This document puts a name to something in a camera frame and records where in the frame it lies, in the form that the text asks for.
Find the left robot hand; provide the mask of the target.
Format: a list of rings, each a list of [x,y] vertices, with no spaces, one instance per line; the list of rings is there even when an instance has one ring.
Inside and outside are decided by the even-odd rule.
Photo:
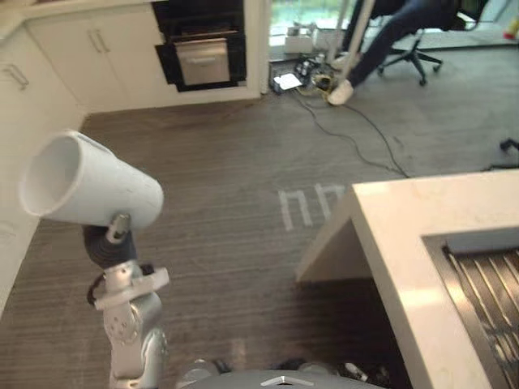
[[[83,225],[82,233],[88,257],[103,270],[137,259],[127,214],[117,214],[107,227]]]

